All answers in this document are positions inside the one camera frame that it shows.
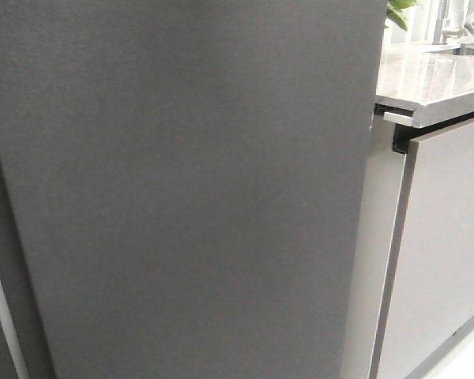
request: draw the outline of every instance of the plant leaf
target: plant leaf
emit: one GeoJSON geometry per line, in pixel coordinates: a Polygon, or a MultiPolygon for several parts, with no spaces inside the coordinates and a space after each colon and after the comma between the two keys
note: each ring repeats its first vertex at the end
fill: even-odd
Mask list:
{"type": "Polygon", "coordinates": [[[400,29],[408,30],[407,21],[405,20],[404,14],[400,9],[395,9],[392,6],[388,5],[386,16],[395,24],[397,24],[400,29]]]}
{"type": "Polygon", "coordinates": [[[406,9],[419,3],[416,0],[389,0],[389,4],[395,9],[406,9]]]}

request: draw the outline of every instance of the gray refrigerator door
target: gray refrigerator door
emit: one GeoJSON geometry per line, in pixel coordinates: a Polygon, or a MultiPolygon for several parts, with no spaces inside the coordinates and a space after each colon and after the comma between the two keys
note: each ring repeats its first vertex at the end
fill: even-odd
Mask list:
{"type": "Polygon", "coordinates": [[[0,1],[0,161],[58,379],[337,377],[384,16],[0,1]]]}

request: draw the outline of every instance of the countertop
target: countertop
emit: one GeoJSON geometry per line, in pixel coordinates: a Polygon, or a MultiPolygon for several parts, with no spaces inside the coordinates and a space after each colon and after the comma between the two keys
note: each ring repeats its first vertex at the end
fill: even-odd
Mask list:
{"type": "Polygon", "coordinates": [[[422,128],[474,111],[474,56],[449,54],[459,44],[383,47],[376,104],[385,118],[422,128]]]}

